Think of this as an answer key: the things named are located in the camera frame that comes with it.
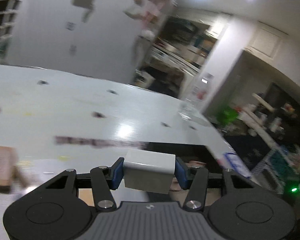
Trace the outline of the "black open storage box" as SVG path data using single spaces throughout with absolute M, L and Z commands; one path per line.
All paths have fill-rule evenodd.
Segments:
M 173 154 L 176 158 L 181 158 L 188 167 L 203 166 L 210 173 L 222 172 L 221 166 L 204 145 L 149 142 L 144 150 Z M 147 192 L 147 196 L 151 202 L 179 201 L 182 203 L 186 195 L 187 190 L 181 189 L 175 175 L 168 194 Z

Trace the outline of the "blue white tissue pack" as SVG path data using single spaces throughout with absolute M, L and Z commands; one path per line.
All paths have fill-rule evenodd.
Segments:
M 237 173 L 241 174 L 245 178 L 252 177 L 251 172 L 236 153 L 228 152 L 224 154 L 224 157 L 229 162 L 232 169 Z

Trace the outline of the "green shopping bag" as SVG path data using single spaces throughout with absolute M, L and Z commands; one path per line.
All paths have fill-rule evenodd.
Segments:
M 239 116 L 239 112 L 230 106 L 224 107 L 216 116 L 219 127 L 225 127 Z

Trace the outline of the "white plush sheep hanging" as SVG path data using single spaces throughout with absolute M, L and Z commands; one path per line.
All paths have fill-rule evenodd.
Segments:
M 146 39 L 147 41 L 152 41 L 155 38 L 155 33 L 150 29 L 143 29 L 140 37 Z

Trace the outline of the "brown cardboard box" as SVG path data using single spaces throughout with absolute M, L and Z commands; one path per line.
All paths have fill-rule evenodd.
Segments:
M 23 188 L 30 185 L 17 163 L 16 150 L 12 147 L 0 146 L 0 193 L 9 193 L 14 180 L 18 181 Z

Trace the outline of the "white rectangular box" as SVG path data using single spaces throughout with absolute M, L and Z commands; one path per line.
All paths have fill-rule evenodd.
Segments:
M 130 149 L 123 162 L 125 187 L 168 194 L 175 171 L 175 155 Z

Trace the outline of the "clear water bottle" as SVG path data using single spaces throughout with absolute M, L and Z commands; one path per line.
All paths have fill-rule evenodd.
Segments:
M 205 101 L 209 93 L 212 79 L 212 74 L 205 73 L 191 86 L 189 93 L 182 100 L 179 107 L 179 115 L 183 119 L 188 121 L 195 120 L 195 114 L 200 113 L 200 105 Z

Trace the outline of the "white drawer cabinet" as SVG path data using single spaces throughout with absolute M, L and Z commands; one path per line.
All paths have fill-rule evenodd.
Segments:
M 0 0 L 0 63 L 5 58 L 12 38 L 12 30 L 21 2 L 22 0 Z

